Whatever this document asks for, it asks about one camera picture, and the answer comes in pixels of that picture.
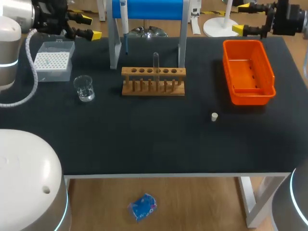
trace blue cylinder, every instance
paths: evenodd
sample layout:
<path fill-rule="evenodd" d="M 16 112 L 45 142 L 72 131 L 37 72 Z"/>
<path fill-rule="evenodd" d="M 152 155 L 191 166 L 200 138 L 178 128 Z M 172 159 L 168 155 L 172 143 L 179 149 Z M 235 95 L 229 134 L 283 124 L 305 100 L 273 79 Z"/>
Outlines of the blue cylinder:
<path fill-rule="evenodd" d="M 129 19 L 182 20 L 183 0 L 127 0 Z M 120 0 L 112 0 L 114 18 L 121 18 Z"/>

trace black table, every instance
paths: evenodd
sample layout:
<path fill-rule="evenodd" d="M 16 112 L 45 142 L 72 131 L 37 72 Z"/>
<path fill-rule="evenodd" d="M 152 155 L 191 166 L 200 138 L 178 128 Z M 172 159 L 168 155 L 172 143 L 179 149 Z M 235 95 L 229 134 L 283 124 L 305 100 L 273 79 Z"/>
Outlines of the black table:
<path fill-rule="evenodd" d="M 34 36 L 33 58 L 43 41 Z M 58 154 L 65 175 L 155 173 L 284 173 L 308 153 L 308 92 L 282 38 L 262 40 L 277 95 L 266 106 L 231 103 L 222 66 L 224 38 L 188 38 L 185 97 L 124 97 L 121 67 L 176 67 L 178 38 L 131 38 L 118 69 L 109 69 L 108 40 L 76 40 L 70 82 L 39 83 L 33 99 L 0 109 L 0 128 L 34 133 Z M 95 99 L 81 103 L 73 87 L 93 78 Z M 14 86 L 0 101 L 25 97 L 33 84 L 21 48 Z M 211 122 L 211 113 L 219 117 Z"/>

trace wooden floor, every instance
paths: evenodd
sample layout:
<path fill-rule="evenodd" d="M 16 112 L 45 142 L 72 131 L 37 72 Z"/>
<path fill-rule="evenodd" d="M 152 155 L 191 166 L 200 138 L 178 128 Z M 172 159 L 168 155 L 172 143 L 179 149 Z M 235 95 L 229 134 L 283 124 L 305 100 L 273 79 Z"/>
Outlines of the wooden floor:
<path fill-rule="evenodd" d="M 87 10 L 96 7 L 95 0 L 75 0 L 70 8 Z M 272 2 L 258 0 L 259 3 Z M 308 9 L 307 0 L 290 0 Z M 203 11 L 225 10 L 221 0 L 203 0 Z M 92 29 L 108 36 L 107 23 L 100 23 L 97 15 L 93 17 Z M 203 23 L 216 15 L 201 15 L 199 26 L 205 36 Z M 265 16 L 261 14 L 232 14 L 231 18 L 239 24 L 261 26 Z M 178 36 L 180 22 L 154 21 L 152 26 L 164 29 L 169 36 Z M 71 25 L 80 28 L 87 26 Z M 141 20 L 130 20 L 130 29 L 142 25 Z M 188 36 L 193 36 L 189 26 Z M 304 62 L 307 41 L 302 35 L 284 37 L 293 59 L 300 71 Z M 253 179 L 256 189 L 262 178 Z M 244 208 L 235 178 L 169 178 L 169 179 L 103 179 L 74 180 L 69 190 L 73 223 L 71 231 L 246 231 Z M 136 223 L 129 214 L 127 206 L 144 193 L 157 200 L 158 209 L 148 218 Z M 272 231 L 270 219 L 266 219 L 257 231 Z"/>
<path fill-rule="evenodd" d="M 258 185 L 260 179 L 254 179 Z M 137 223 L 129 203 L 149 193 L 157 210 Z M 71 231 L 247 231 L 236 178 L 75 180 Z M 266 219 L 256 231 L 272 231 Z"/>

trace orange tray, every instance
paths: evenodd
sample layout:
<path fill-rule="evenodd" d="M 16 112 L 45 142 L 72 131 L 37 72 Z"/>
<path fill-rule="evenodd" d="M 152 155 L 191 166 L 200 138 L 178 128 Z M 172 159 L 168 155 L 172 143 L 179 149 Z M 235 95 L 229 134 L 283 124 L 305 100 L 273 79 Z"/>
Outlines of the orange tray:
<path fill-rule="evenodd" d="M 235 105 L 265 105 L 276 95 L 275 76 L 258 40 L 223 42 L 223 66 Z"/>

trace test tube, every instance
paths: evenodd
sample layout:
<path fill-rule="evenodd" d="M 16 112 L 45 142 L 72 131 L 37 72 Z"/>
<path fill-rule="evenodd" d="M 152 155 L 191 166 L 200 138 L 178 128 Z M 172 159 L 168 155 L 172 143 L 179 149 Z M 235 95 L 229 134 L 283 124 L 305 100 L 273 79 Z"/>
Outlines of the test tube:
<path fill-rule="evenodd" d="M 157 52 L 153 54 L 153 72 L 156 91 L 159 91 L 159 54 Z"/>

